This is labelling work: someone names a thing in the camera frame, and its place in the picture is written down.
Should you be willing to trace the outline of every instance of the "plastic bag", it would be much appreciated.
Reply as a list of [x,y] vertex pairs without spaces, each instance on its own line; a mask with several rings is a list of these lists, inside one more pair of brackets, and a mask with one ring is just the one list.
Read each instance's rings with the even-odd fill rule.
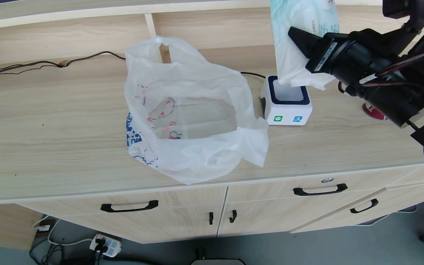
[[[158,59],[160,44],[172,63]],[[126,59],[131,156],[185,184],[226,175],[241,158],[263,166],[268,123],[255,118],[240,72],[207,62],[178,38],[137,43]]]
[[340,25],[334,0],[270,0],[271,22],[278,68],[278,82],[291,86],[311,85],[325,89],[334,79],[330,74],[311,74],[308,59],[287,35],[291,26],[323,36],[339,32]]

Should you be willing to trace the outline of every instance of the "white label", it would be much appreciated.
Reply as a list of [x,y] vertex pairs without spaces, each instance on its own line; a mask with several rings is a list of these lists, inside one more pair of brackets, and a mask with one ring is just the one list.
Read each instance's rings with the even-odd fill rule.
[[375,78],[376,78],[375,73],[371,74],[370,76],[364,77],[363,79],[361,79],[360,84],[364,84],[365,82],[371,81],[372,79],[375,79]]
[[322,59],[320,60],[320,62],[318,63],[317,67],[315,67],[315,69],[313,69],[313,71],[318,72],[320,71],[320,69],[322,68],[322,66],[325,64],[326,60],[328,60],[328,57],[330,57],[331,53],[333,52],[333,50],[335,49],[335,47],[338,45],[338,43],[336,42],[332,42],[330,44],[330,47],[328,47],[328,50],[326,50],[325,54],[323,55]]

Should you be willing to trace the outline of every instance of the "gray floor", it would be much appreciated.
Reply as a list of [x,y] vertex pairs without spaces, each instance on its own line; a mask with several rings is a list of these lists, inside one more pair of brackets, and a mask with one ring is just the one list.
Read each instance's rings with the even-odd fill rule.
[[[96,231],[60,222],[53,234],[57,242],[89,238]],[[205,247],[210,258],[241,258],[247,265],[424,265],[424,203],[415,213],[394,213],[371,227],[342,227],[306,233],[271,233],[206,240],[142,245],[123,241],[120,257],[143,258],[162,265],[189,265],[194,250]],[[66,258],[87,257],[89,243],[66,247]],[[35,251],[42,258],[49,245],[43,243]],[[57,265],[59,257],[51,264]],[[0,265],[34,264],[27,251],[0,248]],[[101,265],[140,263],[110,262]]]

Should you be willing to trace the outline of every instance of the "cabinet door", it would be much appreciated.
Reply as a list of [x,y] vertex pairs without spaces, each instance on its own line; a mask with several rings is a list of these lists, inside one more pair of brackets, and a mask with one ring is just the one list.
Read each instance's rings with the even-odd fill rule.
[[291,233],[357,225],[423,201],[424,184],[384,188],[340,210],[328,213],[321,218],[291,230]]
[[65,215],[93,215],[105,213],[101,205],[111,204],[113,208],[129,208],[132,204],[148,204],[157,201],[155,208],[172,208],[224,203],[226,187],[183,188],[175,191],[124,193],[115,196],[92,198],[68,198],[40,200],[19,203],[20,205],[56,217]]
[[226,203],[298,197],[302,192],[341,192],[385,188],[400,178],[418,170],[421,166],[400,166],[355,172],[329,173],[316,176],[289,177],[266,180],[254,184],[229,186]]
[[289,231],[378,190],[225,204],[219,236]]
[[62,219],[138,243],[158,243],[216,237],[222,206],[62,216]]

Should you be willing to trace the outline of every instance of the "red object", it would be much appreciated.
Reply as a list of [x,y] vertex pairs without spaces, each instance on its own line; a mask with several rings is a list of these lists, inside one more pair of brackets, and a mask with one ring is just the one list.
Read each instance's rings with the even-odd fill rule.
[[375,107],[369,104],[367,101],[366,103],[362,104],[362,110],[364,111],[364,113],[366,113],[373,119],[379,121],[387,121],[389,119],[384,114],[382,114],[382,112],[378,111]]

